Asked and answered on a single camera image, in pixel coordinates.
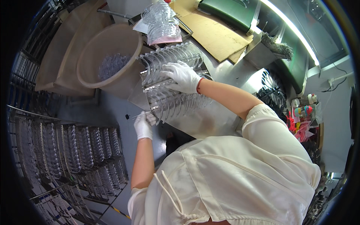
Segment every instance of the woman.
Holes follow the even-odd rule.
[[[301,224],[320,180],[286,124],[262,101],[200,78],[186,63],[162,66],[168,88],[203,94],[245,120],[243,138],[208,137],[171,153],[154,173],[153,115],[136,119],[138,148],[128,210],[132,224]]]

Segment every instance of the red string bracelet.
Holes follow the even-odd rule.
[[[201,93],[199,92],[199,86],[200,86],[200,82],[201,82],[202,79],[204,79],[204,78],[201,78],[201,79],[199,80],[199,82],[198,82],[198,85],[196,86],[196,92],[197,92],[199,95],[201,95]]]

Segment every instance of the cardboard box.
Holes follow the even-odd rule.
[[[237,31],[222,20],[198,11],[194,7],[195,0],[177,0],[170,7],[194,33],[197,40],[217,61],[229,58],[236,63],[252,36]]]

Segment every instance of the wall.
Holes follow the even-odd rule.
[[[352,68],[344,68],[348,73]],[[345,72],[338,71],[339,77]],[[349,106],[350,106],[350,87],[354,84],[353,77],[340,84],[336,90],[332,92],[321,92],[329,88],[328,77],[326,72],[321,72],[307,79],[305,93],[308,95],[314,93],[321,101],[323,109],[324,121],[324,145],[321,153],[321,161],[325,163],[326,172],[343,172],[349,147],[352,143],[350,122],[349,122]],[[343,80],[336,81],[334,87]]]

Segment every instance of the gloved hand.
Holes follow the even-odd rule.
[[[197,93],[197,86],[201,77],[195,73],[192,67],[186,63],[178,61],[178,63],[168,63],[162,65],[163,69],[170,69],[170,71],[161,71],[161,76],[167,76],[175,80],[178,84],[169,84],[166,87],[184,93]]]
[[[136,134],[138,135],[138,140],[141,138],[150,138],[153,139],[153,132],[151,126],[156,123],[156,118],[151,113],[145,114],[145,111],[142,111],[141,114],[136,118],[134,123],[134,128]]]

